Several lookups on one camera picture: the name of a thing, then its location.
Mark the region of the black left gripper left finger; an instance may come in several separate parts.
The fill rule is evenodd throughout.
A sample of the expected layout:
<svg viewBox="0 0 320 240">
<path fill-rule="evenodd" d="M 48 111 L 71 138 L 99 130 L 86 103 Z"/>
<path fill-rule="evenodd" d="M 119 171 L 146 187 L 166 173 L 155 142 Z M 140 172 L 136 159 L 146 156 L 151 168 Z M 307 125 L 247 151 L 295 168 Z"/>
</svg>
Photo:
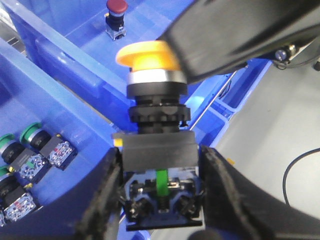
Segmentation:
<svg viewBox="0 0 320 240">
<path fill-rule="evenodd" d="M 115 240 L 119 231 L 119 149 L 110 148 L 98 165 L 57 200 L 8 224 L 2 240 Z"/>
</svg>

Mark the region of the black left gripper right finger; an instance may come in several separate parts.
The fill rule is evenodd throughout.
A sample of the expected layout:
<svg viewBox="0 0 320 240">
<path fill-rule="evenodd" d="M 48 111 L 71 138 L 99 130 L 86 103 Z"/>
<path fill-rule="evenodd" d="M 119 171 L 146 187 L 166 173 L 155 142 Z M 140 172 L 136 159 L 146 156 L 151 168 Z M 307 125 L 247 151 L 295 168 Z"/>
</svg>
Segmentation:
<svg viewBox="0 0 320 240">
<path fill-rule="evenodd" d="M 319 219 L 262 190 L 233 167 L 215 148 L 199 151 L 204 184 L 206 228 L 223 230 L 240 240 L 318 240 Z"/>
</svg>

